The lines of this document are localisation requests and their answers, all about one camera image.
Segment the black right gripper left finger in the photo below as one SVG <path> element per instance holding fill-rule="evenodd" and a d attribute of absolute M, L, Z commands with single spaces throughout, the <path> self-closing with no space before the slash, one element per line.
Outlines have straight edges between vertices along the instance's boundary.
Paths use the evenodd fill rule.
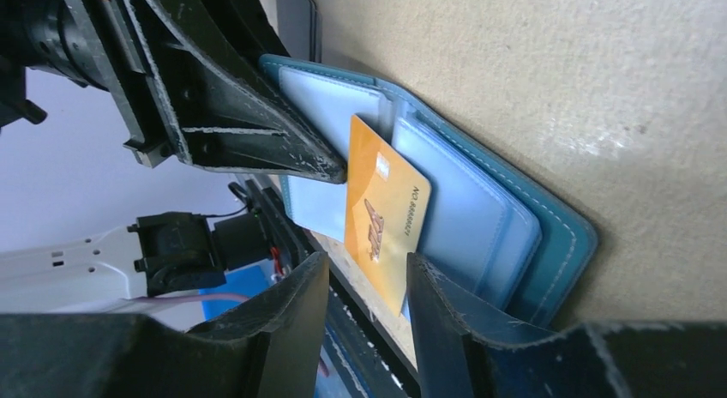
<path fill-rule="evenodd" d="M 316 252 L 188 331 L 142 314 L 4 314 L 4 397 L 311 397 L 329 293 Z"/>

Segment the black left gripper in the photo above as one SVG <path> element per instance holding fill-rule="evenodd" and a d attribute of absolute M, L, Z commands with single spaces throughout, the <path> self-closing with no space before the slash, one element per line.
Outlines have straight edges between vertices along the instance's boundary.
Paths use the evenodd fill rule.
<path fill-rule="evenodd" d="M 129 130 L 124 146 L 156 167 L 171 155 L 165 124 L 146 83 L 146 63 L 120 0 L 1 0 L 1 125 L 41 124 L 27 97 L 28 69 L 106 91 Z"/>

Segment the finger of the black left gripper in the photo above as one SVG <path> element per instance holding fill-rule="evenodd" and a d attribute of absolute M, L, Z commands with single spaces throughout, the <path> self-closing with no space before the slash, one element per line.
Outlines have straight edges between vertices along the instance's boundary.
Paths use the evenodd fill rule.
<path fill-rule="evenodd" d="M 345 161 L 272 80 L 216 70 L 199 77 L 197 0 L 122 0 L 146 83 L 176 156 L 210 172 L 345 181 Z"/>
<path fill-rule="evenodd" d="M 260 0 L 197 1 L 201 13 L 195 17 L 199 30 L 193 34 L 193 43 L 199 60 L 207 62 L 195 68 L 199 77 L 216 70 L 234 77 L 263 77 L 261 56 L 288 54 Z"/>

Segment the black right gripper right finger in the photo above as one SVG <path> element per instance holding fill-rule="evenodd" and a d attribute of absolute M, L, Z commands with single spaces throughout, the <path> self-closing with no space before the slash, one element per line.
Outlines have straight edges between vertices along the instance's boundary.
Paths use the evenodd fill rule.
<path fill-rule="evenodd" d="M 407 257 L 425 397 L 723 397 L 723 322 L 596 321 L 553 332 Z"/>

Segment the blue leather card holder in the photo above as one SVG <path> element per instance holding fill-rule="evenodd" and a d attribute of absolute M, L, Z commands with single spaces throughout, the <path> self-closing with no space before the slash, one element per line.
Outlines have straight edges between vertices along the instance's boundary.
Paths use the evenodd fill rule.
<path fill-rule="evenodd" d="M 597 248 L 586 218 L 404 87 L 291 57 L 259 65 L 342 155 L 358 116 L 430 181 L 418 248 L 444 274 L 512 317 L 551 323 Z"/>

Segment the orange credit card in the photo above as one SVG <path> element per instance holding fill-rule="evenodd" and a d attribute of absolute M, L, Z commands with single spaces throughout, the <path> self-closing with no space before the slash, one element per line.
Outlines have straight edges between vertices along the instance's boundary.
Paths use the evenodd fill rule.
<path fill-rule="evenodd" d="M 406 258 L 418 247 L 430 181 L 353 115 L 346 186 L 345 248 L 388 309 L 399 315 Z"/>

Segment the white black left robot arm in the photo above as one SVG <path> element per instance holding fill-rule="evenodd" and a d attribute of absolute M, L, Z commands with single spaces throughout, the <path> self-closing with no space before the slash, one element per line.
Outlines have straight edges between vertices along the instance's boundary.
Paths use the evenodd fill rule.
<path fill-rule="evenodd" d="M 342 154 L 262 70 L 289 53 L 260 0 L 1 0 L 1 123 L 47 114 L 27 97 L 39 69 L 106 91 L 126 147 L 156 167 L 175 157 L 209 172 L 342 184 Z M 211 230 L 204 214 L 139 218 L 57 247 L 1 256 L 2 312 L 56 312 L 101 299 L 167 300 L 220 286 L 264 258 L 278 224 L 243 198 Z"/>

